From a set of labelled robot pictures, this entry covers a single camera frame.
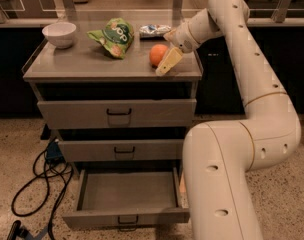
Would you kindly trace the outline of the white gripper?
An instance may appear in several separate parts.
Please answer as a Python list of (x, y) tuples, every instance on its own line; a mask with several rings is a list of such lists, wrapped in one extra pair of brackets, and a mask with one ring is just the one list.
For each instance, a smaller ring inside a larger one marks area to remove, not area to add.
[(183, 22), (175, 30), (171, 30), (164, 35), (164, 39), (173, 43), (159, 63), (156, 74), (163, 76), (176, 66), (183, 58), (183, 53), (190, 53), (201, 45), (203, 31), (199, 22), (192, 20)]

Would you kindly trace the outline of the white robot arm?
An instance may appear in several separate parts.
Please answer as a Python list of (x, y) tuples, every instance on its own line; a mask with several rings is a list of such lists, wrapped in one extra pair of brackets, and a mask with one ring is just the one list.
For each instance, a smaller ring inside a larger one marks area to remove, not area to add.
[(282, 83), (247, 28), (244, 0), (208, 0), (205, 9), (165, 34), (172, 45), (156, 73), (224, 37), (245, 116), (189, 130), (183, 172), (194, 240), (263, 240), (246, 172), (274, 166), (298, 147), (301, 125)]

